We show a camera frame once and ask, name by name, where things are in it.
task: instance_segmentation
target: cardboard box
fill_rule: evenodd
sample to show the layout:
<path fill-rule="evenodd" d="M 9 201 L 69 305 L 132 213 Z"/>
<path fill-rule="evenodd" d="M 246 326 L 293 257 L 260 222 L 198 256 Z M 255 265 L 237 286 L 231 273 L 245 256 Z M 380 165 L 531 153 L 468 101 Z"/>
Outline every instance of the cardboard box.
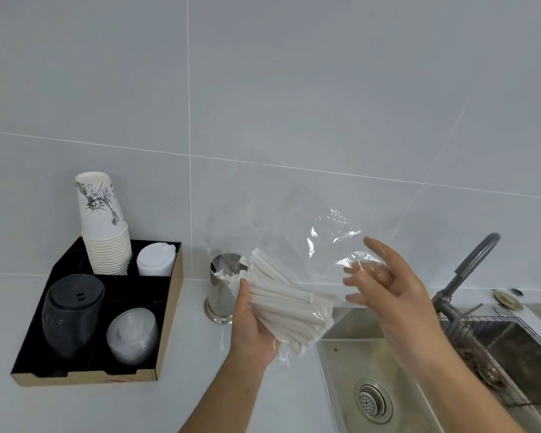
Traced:
<path fill-rule="evenodd" d="M 10 375 L 21 386 L 83 385 L 90 383 L 122 383 L 157 381 L 173 325 L 174 312 L 182 287 L 182 249 L 176 246 L 173 272 L 167 276 L 140 276 L 136 257 L 142 248 L 153 241 L 131 240 L 133 256 L 128 275 L 96 275 L 105 287 L 96 331 L 88 345 L 72 360 L 58 357 L 50 348 L 42 331 L 42 307 L 50 286 L 64 276 L 92 273 L 82 238 L 52 268 L 34 317 Z M 150 309 L 159 326 L 159 346 L 141 365 L 119 363 L 108 348 L 106 331 L 120 313 L 137 307 Z"/>

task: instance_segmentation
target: white cup lid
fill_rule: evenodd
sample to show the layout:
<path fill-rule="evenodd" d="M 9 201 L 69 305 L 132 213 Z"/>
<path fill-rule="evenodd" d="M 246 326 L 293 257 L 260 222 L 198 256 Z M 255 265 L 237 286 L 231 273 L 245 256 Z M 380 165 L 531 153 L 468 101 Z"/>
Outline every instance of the white cup lid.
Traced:
<path fill-rule="evenodd" d="M 171 263 L 175 256 L 174 245 L 152 243 L 140 251 L 136 263 L 145 269 L 156 269 Z"/>

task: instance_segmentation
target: drain strainer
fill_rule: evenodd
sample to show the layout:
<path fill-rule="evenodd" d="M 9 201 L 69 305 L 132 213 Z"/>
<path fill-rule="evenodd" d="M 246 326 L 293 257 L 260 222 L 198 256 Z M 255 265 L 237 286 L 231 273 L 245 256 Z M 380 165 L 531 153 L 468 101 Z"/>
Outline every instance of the drain strainer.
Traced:
<path fill-rule="evenodd" d="M 363 378 L 357 381 L 355 401 L 361 413 L 377 424 L 385 424 L 393 416 L 393 403 L 390 401 L 390 396 L 375 380 Z"/>

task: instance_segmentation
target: faucet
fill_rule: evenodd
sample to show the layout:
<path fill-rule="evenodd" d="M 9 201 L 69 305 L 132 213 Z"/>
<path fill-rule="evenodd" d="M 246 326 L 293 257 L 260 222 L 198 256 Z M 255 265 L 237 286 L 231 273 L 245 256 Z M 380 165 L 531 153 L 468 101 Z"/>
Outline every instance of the faucet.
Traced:
<path fill-rule="evenodd" d="M 451 280 L 443 290 L 438 291 L 432 299 L 437 316 L 442 313 L 449 321 L 455 322 L 466 318 L 479 307 L 483 306 L 483 304 L 479 304 L 466 313 L 462 313 L 461 310 L 451 305 L 451 297 L 453 296 L 454 291 L 459 288 L 469 275 L 471 275 L 473 270 L 475 270 L 487 255 L 489 255 L 489 252 L 491 252 L 497 243 L 499 243 L 499 240 L 501 240 L 501 234 L 491 232 L 491 234 L 485 237 L 467 258 L 459 264 L 459 267 L 454 270 L 455 277 L 453 280 Z"/>

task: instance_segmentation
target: clear plastic lid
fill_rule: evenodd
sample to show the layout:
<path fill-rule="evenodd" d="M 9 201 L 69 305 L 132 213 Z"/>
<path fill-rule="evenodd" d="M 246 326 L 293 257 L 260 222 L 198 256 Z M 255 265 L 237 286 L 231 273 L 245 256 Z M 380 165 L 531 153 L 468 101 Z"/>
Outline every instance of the clear plastic lid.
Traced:
<path fill-rule="evenodd" d="M 118 315 L 108 327 L 108 344 L 120 347 L 139 343 L 152 332 L 155 325 L 156 318 L 150 310 L 128 310 Z"/>

